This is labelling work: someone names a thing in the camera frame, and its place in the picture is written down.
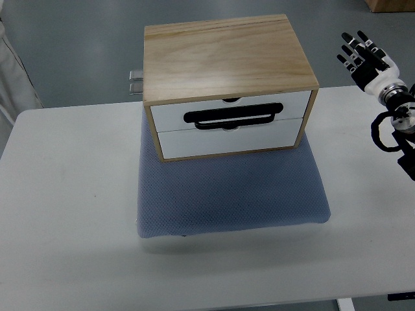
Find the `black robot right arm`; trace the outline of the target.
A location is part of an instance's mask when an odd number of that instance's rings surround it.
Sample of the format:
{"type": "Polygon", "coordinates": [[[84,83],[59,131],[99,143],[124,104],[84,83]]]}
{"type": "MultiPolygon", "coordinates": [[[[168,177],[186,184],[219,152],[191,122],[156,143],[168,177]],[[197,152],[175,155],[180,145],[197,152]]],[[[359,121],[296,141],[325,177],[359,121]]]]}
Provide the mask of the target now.
{"type": "Polygon", "coordinates": [[[386,111],[380,113],[371,124],[371,137],[382,151],[403,152],[397,160],[405,173],[414,179],[414,87],[410,89],[404,83],[394,83],[382,88],[380,103],[386,111]],[[386,146],[380,138],[380,124],[389,118],[394,131],[392,137],[397,145],[386,146]]]}

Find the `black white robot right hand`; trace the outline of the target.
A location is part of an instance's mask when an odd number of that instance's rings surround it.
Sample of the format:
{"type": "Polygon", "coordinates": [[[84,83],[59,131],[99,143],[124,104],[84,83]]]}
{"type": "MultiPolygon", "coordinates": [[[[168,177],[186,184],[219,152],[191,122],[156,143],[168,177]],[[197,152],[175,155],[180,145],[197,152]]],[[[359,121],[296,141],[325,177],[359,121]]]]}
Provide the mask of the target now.
{"type": "Polygon", "coordinates": [[[391,57],[364,32],[358,31],[357,35],[354,38],[347,32],[341,34],[345,41],[341,46],[344,54],[339,54],[337,59],[359,89],[380,98],[393,87],[405,88],[407,85],[399,78],[399,68],[391,57]]]}

